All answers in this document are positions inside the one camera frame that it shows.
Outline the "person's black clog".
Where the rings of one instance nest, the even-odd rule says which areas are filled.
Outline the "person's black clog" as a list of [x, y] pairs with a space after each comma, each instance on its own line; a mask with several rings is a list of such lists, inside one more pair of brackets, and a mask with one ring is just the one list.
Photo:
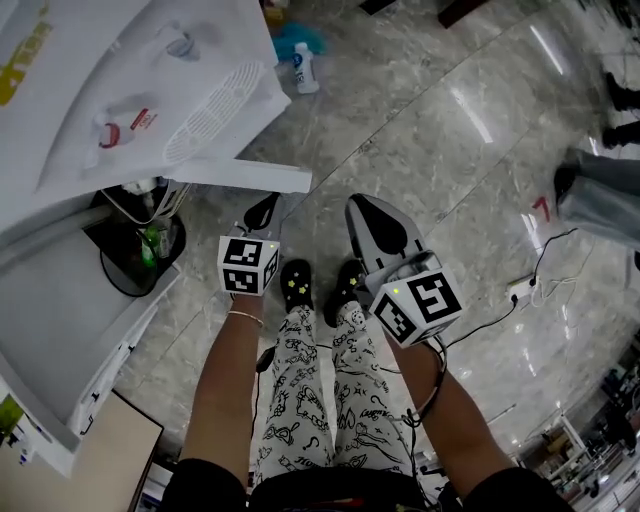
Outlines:
[[324, 320], [329, 327], [336, 328], [339, 310], [347, 303], [357, 300], [355, 289], [363, 276], [365, 272], [358, 259], [348, 260], [342, 265], [323, 309]]
[[280, 288], [287, 313], [296, 307], [314, 309], [311, 266], [304, 259], [288, 261], [280, 272]]

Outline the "green bottle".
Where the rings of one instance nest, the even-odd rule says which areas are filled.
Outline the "green bottle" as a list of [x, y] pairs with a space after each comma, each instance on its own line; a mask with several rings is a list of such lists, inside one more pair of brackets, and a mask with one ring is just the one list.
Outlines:
[[162, 261], [169, 257], [171, 251], [171, 228], [168, 224], [151, 224], [139, 229], [142, 263], [160, 271]]

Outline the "person's left forearm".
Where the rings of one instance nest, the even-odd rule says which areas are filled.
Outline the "person's left forearm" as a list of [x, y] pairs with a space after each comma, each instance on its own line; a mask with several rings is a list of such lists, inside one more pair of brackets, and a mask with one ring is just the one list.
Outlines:
[[206, 358], [181, 451], [246, 481], [263, 299], [238, 295]]

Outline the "white plastic bottle blue label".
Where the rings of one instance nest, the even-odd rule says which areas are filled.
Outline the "white plastic bottle blue label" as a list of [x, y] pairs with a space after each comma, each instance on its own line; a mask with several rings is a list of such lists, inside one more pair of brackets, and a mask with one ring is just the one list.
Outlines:
[[313, 71], [313, 52], [306, 42], [296, 43], [293, 53], [294, 76], [300, 94], [313, 94], [319, 90]]

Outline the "person's black printed shirt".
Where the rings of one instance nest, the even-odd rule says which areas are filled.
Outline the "person's black printed shirt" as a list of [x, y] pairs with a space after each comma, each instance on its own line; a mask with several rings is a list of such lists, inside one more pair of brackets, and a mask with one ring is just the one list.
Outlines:
[[[365, 468], [286, 472], [247, 494], [226, 469], [198, 459], [180, 462], [158, 512], [426, 512], [411, 476]], [[463, 500], [462, 512], [575, 512], [552, 485], [523, 468], [500, 471]]]

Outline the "person's right forearm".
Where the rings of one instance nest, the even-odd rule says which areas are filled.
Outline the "person's right forearm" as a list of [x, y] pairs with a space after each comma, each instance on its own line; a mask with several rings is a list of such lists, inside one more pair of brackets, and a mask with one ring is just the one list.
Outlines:
[[424, 345], [403, 349], [393, 340], [388, 343], [414, 405], [421, 408], [437, 393], [422, 425], [459, 496], [466, 498], [484, 480], [511, 468], [475, 402], [441, 369], [436, 352]]

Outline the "green packet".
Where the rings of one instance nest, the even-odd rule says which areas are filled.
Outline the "green packet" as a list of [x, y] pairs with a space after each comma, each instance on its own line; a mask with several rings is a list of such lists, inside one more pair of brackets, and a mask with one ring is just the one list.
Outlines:
[[0, 446], [11, 436], [22, 416], [18, 402], [10, 394], [6, 395], [0, 402]]

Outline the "white patterned trousers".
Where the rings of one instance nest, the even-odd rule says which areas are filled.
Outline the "white patterned trousers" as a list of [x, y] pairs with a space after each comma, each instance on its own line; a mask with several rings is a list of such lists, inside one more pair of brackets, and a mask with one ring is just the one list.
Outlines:
[[370, 470], [410, 475], [410, 456], [391, 420], [389, 386], [379, 371], [361, 306], [351, 301], [336, 314], [332, 342], [337, 428], [326, 413], [318, 351], [316, 314], [293, 308], [278, 333], [274, 389], [259, 444], [254, 482], [263, 485], [306, 470]]

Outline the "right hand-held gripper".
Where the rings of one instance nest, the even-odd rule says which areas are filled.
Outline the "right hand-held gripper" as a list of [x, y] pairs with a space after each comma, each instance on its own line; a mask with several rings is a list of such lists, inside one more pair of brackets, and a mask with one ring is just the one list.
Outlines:
[[462, 315], [464, 301], [451, 269], [434, 252], [422, 251], [424, 240], [410, 217], [357, 193], [347, 200], [345, 218], [354, 254], [371, 273], [364, 281], [373, 296], [369, 312], [399, 347], [441, 333]]

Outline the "yellow packet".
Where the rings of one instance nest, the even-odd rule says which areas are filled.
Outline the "yellow packet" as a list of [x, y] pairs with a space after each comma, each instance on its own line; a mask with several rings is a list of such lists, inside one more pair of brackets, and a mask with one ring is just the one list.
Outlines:
[[281, 26], [286, 22], [290, 0], [260, 0], [260, 5], [269, 26]]

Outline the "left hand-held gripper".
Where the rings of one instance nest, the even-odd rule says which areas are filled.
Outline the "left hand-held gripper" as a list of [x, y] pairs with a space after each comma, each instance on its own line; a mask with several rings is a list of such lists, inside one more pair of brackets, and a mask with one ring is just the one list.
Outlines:
[[244, 214], [221, 236], [217, 268], [221, 288], [232, 295], [263, 296], [275, 276], [280, 257], [282, 198], [273, 192]]

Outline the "light wooden board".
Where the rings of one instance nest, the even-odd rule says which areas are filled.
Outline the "light wooden board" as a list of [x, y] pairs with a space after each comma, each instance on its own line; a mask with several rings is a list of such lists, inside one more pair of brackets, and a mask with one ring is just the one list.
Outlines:
[[22, 436], [0, 446], [0, 512], [134, 512], [163, 426], [113, 392], [57, 468]]

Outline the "white drip tray grille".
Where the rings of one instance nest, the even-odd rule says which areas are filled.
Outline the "white drip tray grille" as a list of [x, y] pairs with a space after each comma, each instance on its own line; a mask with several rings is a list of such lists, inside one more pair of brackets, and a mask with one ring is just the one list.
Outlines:
[[211, 143], [247, 103], [265, 71], [260, 61], [244, 61], [226, 75], [171, 136], [164, 161], [181, 163]]

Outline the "teal cloth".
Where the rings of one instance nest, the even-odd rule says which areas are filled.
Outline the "teal cloth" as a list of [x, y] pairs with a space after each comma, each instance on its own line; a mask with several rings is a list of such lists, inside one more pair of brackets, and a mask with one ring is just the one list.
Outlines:
[[298, 43], [306, 43], [315, 55], [326, 53], [327, 45], [323, 35], [300, 23], [288, 22], [272, 37], [273, 46], [280, 62], [293, 58], [294, 47]]

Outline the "person's left black clog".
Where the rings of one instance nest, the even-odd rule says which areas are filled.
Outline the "person's left black clog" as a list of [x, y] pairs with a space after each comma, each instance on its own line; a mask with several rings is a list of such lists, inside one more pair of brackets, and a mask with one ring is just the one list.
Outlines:
[[280, 272], [280, 288], [287, 313], [296, 307], [314, 309], [311, 266], [304, 259], [288, 261]]

